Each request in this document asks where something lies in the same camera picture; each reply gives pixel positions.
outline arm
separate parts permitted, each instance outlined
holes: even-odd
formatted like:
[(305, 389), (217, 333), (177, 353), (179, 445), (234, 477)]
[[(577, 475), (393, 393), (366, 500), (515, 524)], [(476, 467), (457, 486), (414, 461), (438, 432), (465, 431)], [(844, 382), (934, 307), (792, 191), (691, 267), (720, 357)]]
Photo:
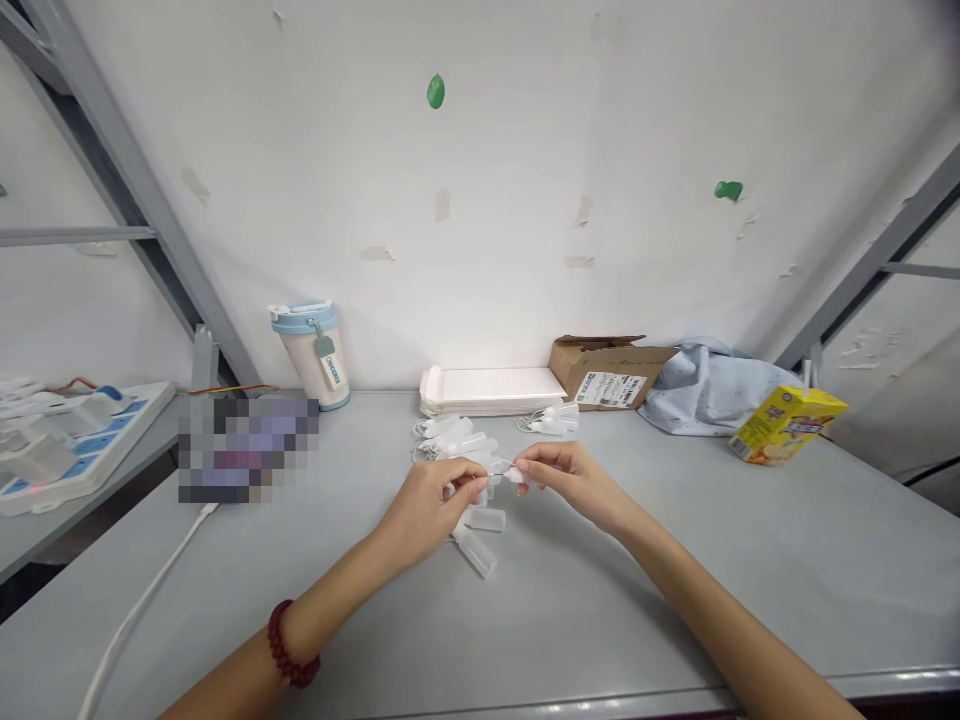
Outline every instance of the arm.
[(532, 482), (558, 492), (633, 555), (751, 718), (862, 718), (637, 505), (583, 445), (538, 443), (520, 453), (516, 464)]
[[(450, 482), (457, 491), (444, 501)], [(280, 630), (291, 659), (310, 662), (370, 596), (440, 547), (488, 482), (480, 465), (463, 458), (414, 465), (376, 529), (283, 614)], [(264, 627), (161, 717), (260, 718), (285, 691)]]

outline metal bar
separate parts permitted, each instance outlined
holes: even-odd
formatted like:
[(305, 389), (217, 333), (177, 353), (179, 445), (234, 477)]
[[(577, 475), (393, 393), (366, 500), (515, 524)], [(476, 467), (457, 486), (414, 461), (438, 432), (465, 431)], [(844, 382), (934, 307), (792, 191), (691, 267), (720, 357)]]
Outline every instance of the metal bar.
[(230, 375), (243, 385), (260, 377), (233, 322), (217, 297), (146, 156), (62, 0), (23, 0), (43, 40), (60, 60), (64, 76), (110, 160), (143, 212), (179, 285), (217, 340)]
[(190, 380), (191, 390), (209, 390), (217, 387), (217, 365), (220, 351), (213, 341), (213, 335), (206, 325), (197, 325), (193, 341), (193, 374)]
[(47, 85), (58, 93), (70, 94), (70, 86), (57, 68), (49, 46), (7, 0), (0, 0), (0, 41)]
[(810, 387), (820, 387), (820, 371), (823, 369), (823, 343), (817, 340), (810, 346)]
[[(76, 98), (51, 93), (30, 68), (18, 58), (14, 60), (117, 224), (139, 226), (146, 223), (143, 213), (130, 195), (130, 190), (120, 179), (120, 173), (107, 156)], [(194, 328), (200, 323), (200, 313), (193, 306), (183, 286), (179, 285), (160, 243), (155, 239), (132, 240), (130, 248), (167, 301), (184, 331), (193, 337)]]
[(917, 191), (873, 245), (847, 273), (830, 296), (777, 358), (776, 364), (795, 368), (814, 342), (824, 345), (890, 277), (882, 268), (905, 260), (924, 236), (960, 198), (960, 145)]
[(914, 265), (912, 263), (886, 263), (880, 268), (883, 272), (900, 275), (919, 275), (944, 280), (960, 280), (960, 268), (945, 268), (937, 265)]
[(0, 229), (0, 247), (21, 245), (71, 245), (83, 242), (152, 240), (157, 234), (146, 227), (67, 227)]

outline power cord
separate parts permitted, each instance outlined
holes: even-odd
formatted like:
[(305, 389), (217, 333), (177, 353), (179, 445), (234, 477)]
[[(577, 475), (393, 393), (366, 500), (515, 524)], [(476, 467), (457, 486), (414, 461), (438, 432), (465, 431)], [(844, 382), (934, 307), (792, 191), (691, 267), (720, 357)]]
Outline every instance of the power cord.
[(150, 583), (143, 595), (140, 596), (140, 599), (137, 600), (137, 604), (133, 606), (133, 609), (130, 611), (127, 617), (125, 617), (123, 622), (120, 623), (120, 627), (117, 629), (117, 632), (114, 633), (113, 639), (107, 646), (107, 651), (103, 654), (103, 659), (100, 660), (100, 665), (97, 667), (97, 672), (94, 674), (93, 681), (90, 683), (90, 688), (87, 690), (87, 696), (83, 699), (83, 707), (80, 708), (80, 714), (77, 716), (77, 720), (89, 720), (89, 718), (93, 716), (93, 709), (96, 707), (97, 701), (100, 699), (100, 691), (103, 689), (103, 685), (106, 682), (107, 673), (110, 671), (110, 668), (113, 667), (113, 663), (117, 659), (117, 654), (120, 651), (120, 646), (126, 637), (127, 631), (139, 619), (144, 608), (146, 608), (147, 603), (150, 602), (150, 598), (153, 597), (153, 594), (160, 586), (160, 583), (163, 582), (163, 579), (167, 576), (170, 568), (173, 567), (173, 563), (177, 561), (177, 558), (180, 557), (180, 554), (187, 546), (187, 543), (190, 542), (190, 538), (194, 536), (203, 521), (206, 520), (207, 517), (209, 517), (210, 514), (213, 513), (213, 511), (218, 507), (220, 507), (220, 503), (207, 503), (203, 506), (203, 509), (200, 511), (200, 517), (198, 517), (193, 523), (193, 527), (190, 528), (187, 536), (183, 539), (177, 549), (173, 551), (173, 555), (171, 555), (166, 564), (160, 568), (160, 572), (157, 573), (157, 576), (153, 579), (153, 582)]
[(911, 485), (916, 485), (921, 480), (925, 480), (931, 475), (936, 475), (938, 472), (942, 472), (947, 468), (953, 467), (957, 463), (960, 463), (960, 455), (957, 455), (957, 457), (955, 458), (950, 458), (949, 460), (944, 460), (942, 463), (939, 463), (938, 465), (934, 465), (929, 470), (924, 470), (922, 473), (918, 475), (914, 475), (909, 480), (904, 481), (903, 486), (910, 487)]

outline open cardboard box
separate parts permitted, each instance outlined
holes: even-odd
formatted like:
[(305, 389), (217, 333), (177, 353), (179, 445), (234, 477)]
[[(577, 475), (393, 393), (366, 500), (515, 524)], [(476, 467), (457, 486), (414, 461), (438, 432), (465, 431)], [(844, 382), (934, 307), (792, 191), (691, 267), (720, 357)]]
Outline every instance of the open cardboard box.
[(634, 347), (646, 335), (581, 337), (564, 335), (553, 342), (550, 369), (567, 392), (587, 410), (636, 410), (663, 364), (677, 348)]

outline red bead bracelet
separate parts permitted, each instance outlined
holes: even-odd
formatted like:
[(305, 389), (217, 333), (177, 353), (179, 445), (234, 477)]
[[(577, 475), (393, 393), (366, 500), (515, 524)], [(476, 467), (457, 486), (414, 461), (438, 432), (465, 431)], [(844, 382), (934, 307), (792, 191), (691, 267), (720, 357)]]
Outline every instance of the red bead bracelet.
[(320, 670), (320, 656), (318, 655), (306, 665), (297, 665), (290, 659), (286, 648), (283, 647), (283, 637), (280, 635), (280, 618), (284, 611), (293, 605), (293, 600), (284, 600), (277, 605), (270, 614), (270, 623), (267, 625), (267, 638), (270, 640), (270, 654), (277, 664), (277, 669), (283, 675), (284, 685), (293, 685), (303, 690), (317, 676)]

